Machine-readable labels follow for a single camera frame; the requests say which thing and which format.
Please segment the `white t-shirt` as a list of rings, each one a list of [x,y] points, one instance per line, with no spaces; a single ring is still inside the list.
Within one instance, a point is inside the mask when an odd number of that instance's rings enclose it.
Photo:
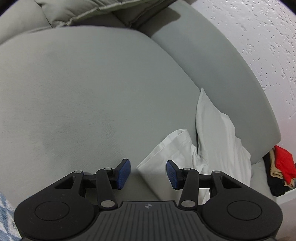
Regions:
[[[204,90],[196,110],[198,145],[187,130],[176,130],[166,136],[138,165],[137,170],[152,192],[162,201],[178,202],[181,191],[174,190],[166,173],[166,162],[172,160],[180,168],[193,168],[201,174],[222,171],[250,186],[250,153],[235,135],[229,116],[220,112]]]

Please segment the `tan folded garment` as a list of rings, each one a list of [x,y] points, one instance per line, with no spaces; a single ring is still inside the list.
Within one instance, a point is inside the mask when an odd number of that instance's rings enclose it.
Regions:
[[[289,187],[290,189],[293,189],[295,188],[295,182],[294,180],[292,179],[290,184],[288,184],[284,178],[283,178],[283,174],[281,172],[280,169],[276,168],[275,166],[275,153],[274,153],[274,148],[272,148],[270,151],[269,151],[269,155],[270,155],[270,164],[271,164],[271,168],[270,168],[270,174],[272,177],[274,178],[280,178],[283,182],[284,182],[284,186],[287,186]]]

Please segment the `black folded garment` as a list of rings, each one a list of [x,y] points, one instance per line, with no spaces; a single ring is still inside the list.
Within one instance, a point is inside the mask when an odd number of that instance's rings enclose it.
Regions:
[[[265,171],[267,175],[267,184],[270,188],[271,194],[275,197],[279,197],[284,195],[286,192],[288,192],[290,189],[287,186],[284,186],[284,182],[280,178],[274,178],[270,174],[270,155],[269,152],[263,156],[264,165],[265,165]]]

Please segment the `red folded garment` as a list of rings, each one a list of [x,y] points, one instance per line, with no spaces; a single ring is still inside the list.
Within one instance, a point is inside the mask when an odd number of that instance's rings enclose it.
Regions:
[[[274,154],[276,168],[281,171],[285,182],[292,185],[295,178],[295,164],[292,154],[280,146],[274,147]]]

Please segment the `blue white patterned rug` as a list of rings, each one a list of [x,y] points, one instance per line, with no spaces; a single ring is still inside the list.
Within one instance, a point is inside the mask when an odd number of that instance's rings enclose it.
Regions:
[[[1,241],[19,241],[21,236],[14,222],[14,208],[6,197],[0,195],[0,237]]]

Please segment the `grey throw pillow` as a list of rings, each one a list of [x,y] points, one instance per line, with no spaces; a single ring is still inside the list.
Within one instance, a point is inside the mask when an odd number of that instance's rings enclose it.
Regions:
[[[136,29],[174,1],[36,1],[53,28],[73,26],[93,17],[113,14]]]

